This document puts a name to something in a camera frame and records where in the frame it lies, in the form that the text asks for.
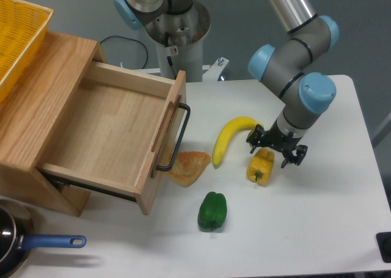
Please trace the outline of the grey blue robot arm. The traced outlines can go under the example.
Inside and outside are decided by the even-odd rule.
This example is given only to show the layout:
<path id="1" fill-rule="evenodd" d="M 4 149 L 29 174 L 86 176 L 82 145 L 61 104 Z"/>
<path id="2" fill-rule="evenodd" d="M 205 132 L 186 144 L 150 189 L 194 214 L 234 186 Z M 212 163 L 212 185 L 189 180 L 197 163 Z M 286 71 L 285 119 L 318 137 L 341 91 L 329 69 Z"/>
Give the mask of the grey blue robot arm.
<path id="1" fill-rule="evenodd" d="M 248 71 L 285 106 L 270 129 L 256 126 L 247 143 L 252 149 L 269 147 L 281 153 L 282 167 L 298 166 L 308 150 L 300 140 L 337 94 L 328 76 L 304 70 L 336 44 L 340 31 L 332 18 L 318 15 L 308 0 L 270 2 L 289 40 L 277 48 L 269 44 L 259 48 L 249 61 Z"/>

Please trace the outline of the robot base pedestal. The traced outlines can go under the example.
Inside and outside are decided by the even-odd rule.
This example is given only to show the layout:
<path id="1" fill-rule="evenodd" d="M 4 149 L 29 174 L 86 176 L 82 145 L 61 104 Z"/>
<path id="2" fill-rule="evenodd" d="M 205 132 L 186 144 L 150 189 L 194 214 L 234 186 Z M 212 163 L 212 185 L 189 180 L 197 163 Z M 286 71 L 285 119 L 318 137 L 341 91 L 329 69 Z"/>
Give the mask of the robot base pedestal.
<path id="1" fill-rule="evenodd" d="M 122 20 L 144 29 L 156 46 L 161 76 L 174 79 L 185 71 L 188 82 L 203 76 L 203 41 L 211 20 L 196 0 L 114 0 Z"/>

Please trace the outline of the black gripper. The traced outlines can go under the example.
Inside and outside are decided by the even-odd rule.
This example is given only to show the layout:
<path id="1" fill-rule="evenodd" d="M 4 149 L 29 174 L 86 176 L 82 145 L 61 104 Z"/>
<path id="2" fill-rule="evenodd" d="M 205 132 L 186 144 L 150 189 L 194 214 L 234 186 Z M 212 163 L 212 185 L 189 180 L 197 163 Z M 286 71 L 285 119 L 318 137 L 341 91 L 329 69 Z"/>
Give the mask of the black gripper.
<path id="1" fill-rule="evenodd" d="M 297 145 L 301 138 L 283 134 L 276 123 L 272 125 L 266 134 L 261 124 L 256 124 L 251 129 L 246 138 L 246 142 L 250 146 L 250 154 L 253 154 L 255 149 L 261 146 L 263 136 L 263 147 L 269 147 L 282 153 L 284 157 L 280 166 L 282 169 L 288 164 L 299 166 L 307 154 L 308 146 Z"/>

